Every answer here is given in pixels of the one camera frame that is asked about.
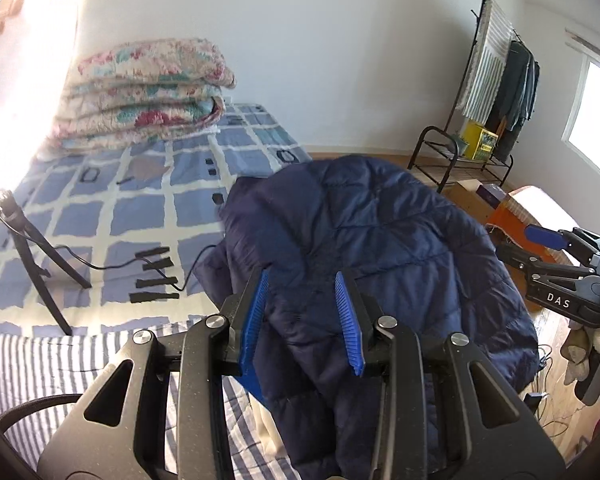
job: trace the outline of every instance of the metal pole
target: metal pole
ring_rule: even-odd
[[[458,104],[458,101],[460,100],[460,95],[462,93],[462,86],[464,86],[464,80],[466,79],[467,73],[469,72],[469,67],[471,65],[471,58],[472,58],[472,55],[474,54],[475,45],[478,41],[478,30],[480,29],[480,20],[482,19],[482,13],[484,12],[484,4],[486,3],[486,1],[487,0],[482,0],[482,3],[480,4],[480,14],[478,15],[478,22],[475,25],[474,41],[471,44],[471,50],[469,51],[469,58],[466,60],[466,66],[464,67],[464,73],[462,74],[462,81],[460,82],[460,87],[458,88],[458,93],[456,94],[456,100],[454,101],[454,104],[451,107],[451,112],[449,114],[449,118],[446,120],[446,124],[444,127],[445,132],[449,129],[449,125],[451,124],[451,119],[453,118],[454,113],[456,111],[456,105]]]

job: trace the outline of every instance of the window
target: window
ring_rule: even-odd
[[[600,169],[600,65],[587,57],[566,142]]]

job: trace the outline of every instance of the bright light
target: bright light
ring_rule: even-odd
[[[80,0],[24,0],[0,35],[0,187],[13,189],[49,131],[71,63]]]
[[[580,111],[569,142],[600,168],[600,67],[589,64]]]

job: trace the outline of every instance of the bed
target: bed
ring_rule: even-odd
[[[14,197],[53,245],[66,244],[97,265],[118,264],[137,251],[168,246],[164,256],[174,266],[166,273],[181,285],[200,250],[221,240],[218,208],[238,176],[267,176],[307,160],[304,149],[261,105],[229,105],[212,133],[35,161]],[[140,263],[91,270],[63,253],[92,284],[81,289],[37,248],[32,252],[51,273],[46,283],[74,335],[63,336],[0,224],[0,413],[35,397],[83,391],[135,330],[179,332],[216,311],[194,277],[178,300],[131,303],[136,279],[156,278],[155,271],[142,270]],[[143,290],[166,292],[164,286]],[[61,348],[59,355],[54,346]],[[58,376],[64,377],[60,383]],[[245,391],[225,378],[224,395],[237,477],[295,478],[288,458],[263,457]],[[176,396],[174,381],[170,409]],[[47,412],[8,432],[32,466],[66,408]],[[166,459],[173,470],[171,433]]]

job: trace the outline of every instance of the black tripod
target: black tripod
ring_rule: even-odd
[[[67,261],[58,254],[52,245],[46,241],[46,238],[36,229],[36,227],[27,220],[26,216],[22,212],[20,206],[16,203],[11,191],[5,191],[0,196],[0,212],[4,218],[4,221],[10,225],[14,231],[17,231],[23,235],[28,235],[28,237],[38,246],[42,251],[51,258],[64,272],[66,272],[71,278],[73,278],[82,288],[91,288],[91,283],[84,279]],[[56,323],[60,326],[62,331],[67,335],[72,335],[72,330],[69,324],[66,322],[66,319],[60,314],[60,309],[56,305],[56,302],[51,297],[51,293],[49,293],[49,289],[46,288],[45,280],[42,279],[42,276],[46,276],[48,278],[51,277],[51,274],[46,269],[42,269],[37,266],[33,256],[31,254],[31,250],[29,249],[29,244],[27,243],[27,239],[17,235],[16,233],[10,231],[11,238],[13,238],[13,243],[16,246],[16,250],[20,255],[20,259],[22,260],[22,264],[24,265],[27,274],[31,278],[31,282],[33,286],[36,287],[40,298],[45,302],[46,307],[49,309],[49,312],[56,320]]]

